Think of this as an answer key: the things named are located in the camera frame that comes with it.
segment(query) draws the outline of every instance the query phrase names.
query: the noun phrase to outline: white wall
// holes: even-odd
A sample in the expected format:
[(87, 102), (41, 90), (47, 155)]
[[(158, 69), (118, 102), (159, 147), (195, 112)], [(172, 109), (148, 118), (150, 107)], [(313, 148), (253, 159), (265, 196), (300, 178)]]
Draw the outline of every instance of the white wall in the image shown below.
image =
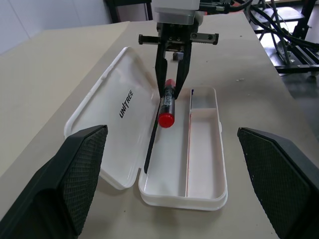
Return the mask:
[(46, 29), (108, 23), (103, 0), (0, 0), (0, 54)]

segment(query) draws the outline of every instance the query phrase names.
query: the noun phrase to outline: open lid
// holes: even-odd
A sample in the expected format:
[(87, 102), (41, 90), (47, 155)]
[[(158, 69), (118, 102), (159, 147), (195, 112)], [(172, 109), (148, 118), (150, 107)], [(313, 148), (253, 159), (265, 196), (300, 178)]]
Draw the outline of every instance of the open lid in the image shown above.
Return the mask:
[(100, 176), (117, 189), (129, 188), (145, 161), (158, 103), (151, 74), (125, 47), (68, 120), (64, 136), (106, 124)]

